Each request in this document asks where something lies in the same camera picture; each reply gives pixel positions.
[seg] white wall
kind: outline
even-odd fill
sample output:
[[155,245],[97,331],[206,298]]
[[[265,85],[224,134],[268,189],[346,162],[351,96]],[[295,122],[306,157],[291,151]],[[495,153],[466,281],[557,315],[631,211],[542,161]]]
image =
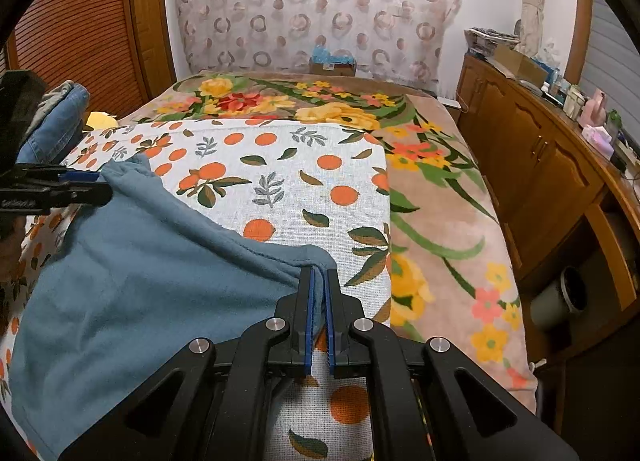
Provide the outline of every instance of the white wall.
[[178,26],[178,8],[175,0],[164,0],[166,10],[166,24],[169,31],[169,44],[174,57],[175,76],[178,80],[191,75],[187,57],[184,54],[184,46],[180,38],[180,27]]
[[575,11],[577,0],[546,0],[543,21],[542,44],[552,38],[554,47],[560,52],[560,72],[564,73],[566,61],[574,40]]
[[462,0],[456,17],[444,35],[438,68],[439,95],[447,98],[455,96],[466,53],[464,30],[473,27],[493,28],[512,34],[521,11],[522,0]]

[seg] blue cloth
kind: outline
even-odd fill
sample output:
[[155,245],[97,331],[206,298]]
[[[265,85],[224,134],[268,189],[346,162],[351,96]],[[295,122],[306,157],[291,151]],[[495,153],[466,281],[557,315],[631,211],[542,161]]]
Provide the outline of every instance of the blue cloth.
[[321,248],[259,243],[215,224],[167,192],[141,154],[101,174],[113,199],[78,213],[15,342],[12,411],[46,460],[193,338],[228,340],[273,316],[302,266],[314,267],[321,301],[335,268]]
[[59,164],[82,139],[82,114],[89,91],[74,85],[20,148],[18,164]]

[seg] cabinet handle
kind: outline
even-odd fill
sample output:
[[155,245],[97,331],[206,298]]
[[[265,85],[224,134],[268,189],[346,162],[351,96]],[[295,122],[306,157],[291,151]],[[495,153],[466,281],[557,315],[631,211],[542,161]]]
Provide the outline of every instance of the cabinet handle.
[[542,134],[538,135],[538,139],[536,140],[533,148],[531,149],[531,155],[533,156],[534,154],[536,154],[536,149],[538,148],[538,146],[540,145],[540,140],[542,140]]
[[545,150],[546,150],[546,146],[548,146],[549,142],[545,142],[542,145],[542,149],[540,149],[540,152],[538,153],[538,163],[540,163],[540,160],[542,160],[542,155],[545,154]]

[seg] black gripper frame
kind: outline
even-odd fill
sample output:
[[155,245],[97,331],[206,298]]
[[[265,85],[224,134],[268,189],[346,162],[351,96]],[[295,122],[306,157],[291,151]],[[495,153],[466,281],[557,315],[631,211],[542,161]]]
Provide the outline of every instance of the black gripper frame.
[[[283,327],[265,319],[238,339],[184,346],[60,461],[262,459],[274,387],[308,374],[311,278],[303,268],[297,294],[278,301]],[[335,270],[326,284],[330,367],[336,378],[366,377],[376,461],[578,460],[452,343],[398,338],[375,321],[357,329],[360,301],[340,293]]]

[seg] wooden wardrobe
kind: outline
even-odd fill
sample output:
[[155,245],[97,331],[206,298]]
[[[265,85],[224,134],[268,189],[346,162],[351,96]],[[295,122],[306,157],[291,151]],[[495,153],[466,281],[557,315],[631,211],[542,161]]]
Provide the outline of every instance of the wooden wardrobe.
[[35,0],[0,56],[50,88],[91,93],[89,110],[123,117],[175,82],[164,0]]

